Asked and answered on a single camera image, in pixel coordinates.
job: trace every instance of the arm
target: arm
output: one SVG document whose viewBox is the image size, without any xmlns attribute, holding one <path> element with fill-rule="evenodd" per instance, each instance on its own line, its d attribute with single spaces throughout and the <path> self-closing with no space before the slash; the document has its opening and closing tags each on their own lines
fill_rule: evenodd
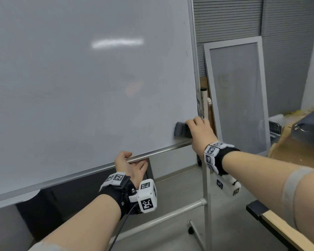
<svg viewBox="0 0 314 251">
<path fill-rule="evenodd" d="M 129 164 L 130 152 L 120 152 L 115 159 L 118 172 L 126 172 L 138 189 L 148 168 L 147 161 Z M 100 251 L 108 246 L 112 233 L 120 220 L 121 210 L 117 202 L 102 194 L 71 219 L 44 238 L 47 245 L 55 244 L 68 251 Z"/>
<path fill-rule="evenodd" d="M 196 117 L 186 123 L 192 133 L 194 151 L 203 156 L 207 145 L 218 141 L 209 121 Z M 223 158 L 222 167 L 266 207 L 284 218 L 283 187 L 289 175 L 301 166 L 235 151 Z M 314 243 L 314 172 L 306 175 L 297 187 L 294 213 L 299 231 Z"/>
</svg>

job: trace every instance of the wooden table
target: wooden table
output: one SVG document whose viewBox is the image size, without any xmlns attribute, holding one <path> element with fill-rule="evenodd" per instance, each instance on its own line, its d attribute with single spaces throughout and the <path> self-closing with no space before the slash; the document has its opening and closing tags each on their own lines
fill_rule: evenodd
<svg viewBox="0 0 314 251">
<path fill-rule="evenodd" d="M 314 251 L 313 243 L 258 200 L 249 203 L 246 210 L 289 250 Z"/>
</svg>

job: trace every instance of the person's left hand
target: person's left hand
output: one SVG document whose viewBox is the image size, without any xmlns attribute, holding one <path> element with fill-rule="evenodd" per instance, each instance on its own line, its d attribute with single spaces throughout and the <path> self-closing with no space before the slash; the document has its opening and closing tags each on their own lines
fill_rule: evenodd
<svg viewBox="0 0 314 251">
<path fill-rule="evenodd" d="M 121 151 L 115 159 L 115 168 L 117 172 L 125 172 L 127 176 L 130 176 L 130 180 L 138 189 L 143 176 L 148 168 L 147 159 L 129 164 L 126 158 L 129 158 L 133 153 Z"/>
</svg>

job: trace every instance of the forearm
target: forearm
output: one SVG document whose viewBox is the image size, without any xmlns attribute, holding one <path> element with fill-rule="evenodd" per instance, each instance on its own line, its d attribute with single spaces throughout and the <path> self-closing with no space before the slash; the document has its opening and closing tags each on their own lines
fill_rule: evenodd
<svg viewBox="0 0 314 251">
<path fill-rule="evenodd" d="M 121 217 L 120 207 L 108 195 L 100 195 L 43 241 L 68 251 L 105 250 Z"/>
<path fill-rule="evenodd" d="M 289 175 L 301 166 L 237 151 L 228 153 L 222 165 L 260 202 L 285 218 L 283 187 Z M 298 230 L 314 243 L 314 172 L 306 175 L 297 186 L 294 216 Z"/>
</svg>

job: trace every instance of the wrist tracking device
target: wrist tracking device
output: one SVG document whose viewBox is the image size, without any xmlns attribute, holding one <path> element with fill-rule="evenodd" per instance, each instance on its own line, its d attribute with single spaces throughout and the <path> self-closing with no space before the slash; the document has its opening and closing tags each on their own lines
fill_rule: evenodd
<svg viewBox="0 0 314 251">
<path fill-rule="evenodd" d="M 124 172 L 116 172 L 104 181 L 99 189 L 99 195 L 112 197 L 121 209 L 121 218 L 135 207 L 133 214 L 148 213 L 157 208 L 157 190 L 153 179 L 143 180 L 139 189 Z"/>
<path fill-rule="evenodd" d="M 215 172 L 213 180 L 227 196 L 234 196 L 241 190 L 241 184 L 229 175 L 222 167 L 222 160 L 229 152 L 240 151 L 232 144 L 215 142 L 204 151 L 204 161 L 209 169 Z"/>
</svg>

